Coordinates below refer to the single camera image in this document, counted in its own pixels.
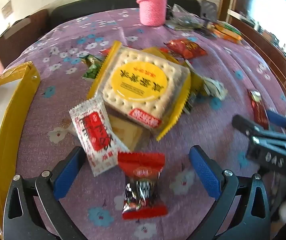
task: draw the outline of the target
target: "pink bottle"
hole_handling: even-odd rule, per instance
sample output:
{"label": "pink bottle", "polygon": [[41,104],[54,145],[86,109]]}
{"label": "pink bottle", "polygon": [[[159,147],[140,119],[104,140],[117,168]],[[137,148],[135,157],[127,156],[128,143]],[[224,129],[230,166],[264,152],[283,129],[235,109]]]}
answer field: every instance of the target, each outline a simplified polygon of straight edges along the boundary
{"label": "pink bottle", "polygon": [[140,21],[148,26],[165,23],[167,0],[136,0],[140,7]]}

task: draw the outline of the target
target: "beige biscuit packet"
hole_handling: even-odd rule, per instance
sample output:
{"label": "beige biscuit packet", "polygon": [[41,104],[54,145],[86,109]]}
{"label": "beige biscuit packet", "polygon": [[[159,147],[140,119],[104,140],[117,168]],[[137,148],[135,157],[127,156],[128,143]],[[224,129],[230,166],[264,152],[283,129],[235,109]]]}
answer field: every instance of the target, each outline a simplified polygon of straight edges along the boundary
{"label": "beige biscuit packet", "polygon": [[176,124],[190,87],[188,68],[115,41],[87,98],[101,95],[160,140]]}

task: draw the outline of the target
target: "blue gripper pad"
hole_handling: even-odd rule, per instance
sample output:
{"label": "blue gripper pad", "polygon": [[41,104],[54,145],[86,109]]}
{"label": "blue gripper pad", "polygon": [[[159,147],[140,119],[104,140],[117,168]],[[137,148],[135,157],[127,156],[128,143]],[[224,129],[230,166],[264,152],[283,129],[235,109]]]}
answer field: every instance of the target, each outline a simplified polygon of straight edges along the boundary
{"label": "blue gripper pad", "polygon": [[217,200],[224,183],[223,170],[206,155],[199,145],[190,149],[189,158],[208,195]]}
{"label": "blue gripper pad", "polygon": [[85,159],[83,148],[75,147],[65,160],[55,166],[52,177],[57,173],[53,183],[53,194],[56,200],[66,196]]}
{"label": "blue gripper pad", "polygon": [[279,127],[286,128],[286,117],[285,116],[277,114],[271,110],[266,111],[266,114],[271,123]]}

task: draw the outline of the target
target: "tablecloth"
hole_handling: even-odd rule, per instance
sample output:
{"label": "tablecloth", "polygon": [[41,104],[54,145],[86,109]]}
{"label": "tablecloth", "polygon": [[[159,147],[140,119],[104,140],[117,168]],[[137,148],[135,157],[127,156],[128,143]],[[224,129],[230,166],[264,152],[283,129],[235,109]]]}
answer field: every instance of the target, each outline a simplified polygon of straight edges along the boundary
{"label": "tablecloth", "polygon": [[[232,117],[241,114],[253,119],[247,89],[259,90],[266,108],[283,115],[286,115],[285,96],[268,65],[247,43],[209,40],[195,32],[174,31],[165,26],[143,26],[138,8],[96,13],[59,25],[8,67],[32,61],[41,76],[17,157],[17,173],[28,178],[53,168],[74,146],[80,145],[66,129],[70,120],[68,110],[86,98],[91,86],[82,79],[87,67],[79,56],[99,55],[114,40],[144,49],[163,47],[164,42],[175,38],[188,38],[207,51],[207,56],[195,58],[191,63],[199,75],[222,82],[228,95],[224,101],[198,98],[190,115],[183,114],[160,142],[151,139],[142,149],[163,152],[166,156],[159,183],[161,199],[169,210],[164,217],[122,220],[123,172],[115,167],[94,178],[90,165],[87,162],[83,165],[67,196],[60,201],[89,239],[186,239],[214,201],[189,163],[189,149],[200,145],[223,169],[251,176],[258,167],[245,160],[248,140],[232,128]],[[42,209],[40,213],[54,233]]]}

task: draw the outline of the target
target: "red and black snack packet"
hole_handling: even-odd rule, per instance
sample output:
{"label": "red and black snack packet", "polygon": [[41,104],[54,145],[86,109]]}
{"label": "red and black snack packet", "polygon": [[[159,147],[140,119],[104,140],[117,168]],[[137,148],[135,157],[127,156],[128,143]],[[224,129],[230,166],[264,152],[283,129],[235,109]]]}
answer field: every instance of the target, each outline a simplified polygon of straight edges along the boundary
{"label": "red and black snack packet", "polygon": [[119,153],[119,167],[125,173],[123,219],[144,219],[168,213],[157,190],[165,164],[162,153]]}
{"label": "red and black snack packet", "polygon": [[175,53],[182,55],[184,59],[207,55],[207,52],[204,49],[188,39],[171,40],[168,43],[165,43],[165,45]]}
{"label": "red and black snack packet", "polygon": [[257,90],[248,90],[251,106],[254,113],[254,121],[265,130],[269,129],[269,119],[266,114],[261,94]]}

